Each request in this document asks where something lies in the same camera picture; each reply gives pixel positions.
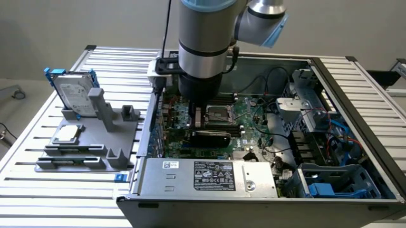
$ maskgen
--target capacitor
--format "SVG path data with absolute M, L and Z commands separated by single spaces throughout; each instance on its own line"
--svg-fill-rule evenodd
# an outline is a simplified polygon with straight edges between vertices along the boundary
M 251 107 L 257 107 L 257 102 L 255 101 L 250 101 L 250 105 L 251 105 Z

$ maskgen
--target warning label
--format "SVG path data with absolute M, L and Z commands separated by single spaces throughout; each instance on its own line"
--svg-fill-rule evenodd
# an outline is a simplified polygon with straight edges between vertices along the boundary
M 235 191 L 233 162 L 195 161 L 194 175 L 198 191 Z

